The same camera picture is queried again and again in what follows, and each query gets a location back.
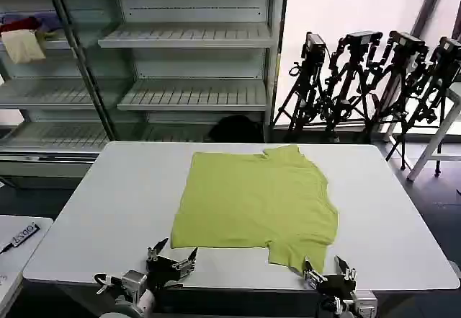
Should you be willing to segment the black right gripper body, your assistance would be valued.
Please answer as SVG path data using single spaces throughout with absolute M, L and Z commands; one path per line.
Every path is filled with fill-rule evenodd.
M 356 281 L 346 279 L 343 275 L 326 275 L 315 286 L 318 293 L 339 299 L 351 299 L 356 289 Z

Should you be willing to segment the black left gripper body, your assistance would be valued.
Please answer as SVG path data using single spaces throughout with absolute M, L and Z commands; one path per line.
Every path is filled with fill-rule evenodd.
M 147 286 L 149 290 L 159 290 L 168 282 L 179 282 L 181 278 L 181 270 L 179 266 L 184 261 L 172 260 L 167 257 L 157 256 L 147 257 Z

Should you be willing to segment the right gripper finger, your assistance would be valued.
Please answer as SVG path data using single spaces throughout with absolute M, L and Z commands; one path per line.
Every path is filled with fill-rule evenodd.
M 356 281 L 357 272 L 355 268 L 349 267 L 348 263 L 340 258 L 338 255 L 334 258 L 336 269 L 341 273 L 346 281 Z
M 325 278 L 314 269 L 308 257 L 304 259 L 303 276 L 311 288 L 317 288 L 319 284 L 325 281 Z

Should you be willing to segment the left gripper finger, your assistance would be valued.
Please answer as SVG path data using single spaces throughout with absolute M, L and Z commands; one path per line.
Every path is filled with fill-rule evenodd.
M 159 241 L 155 246 L 149 247 L 147 249 L 147 261 L 148 262 L 156 262 L 156 261 L 159 261 L 160 259 L 165 259 L 165 257 L 161 255 L 161 251 L 166 246 L 168 240 L 169 238 L 165 238 Z
M 197 258 L 197 251 L 198 248 L 195 247 L 187 259 L 175 262 L 172 265 L 172 268 L 175 269 L 178 279 L 182 279 L 194 271 L 195 262 Z

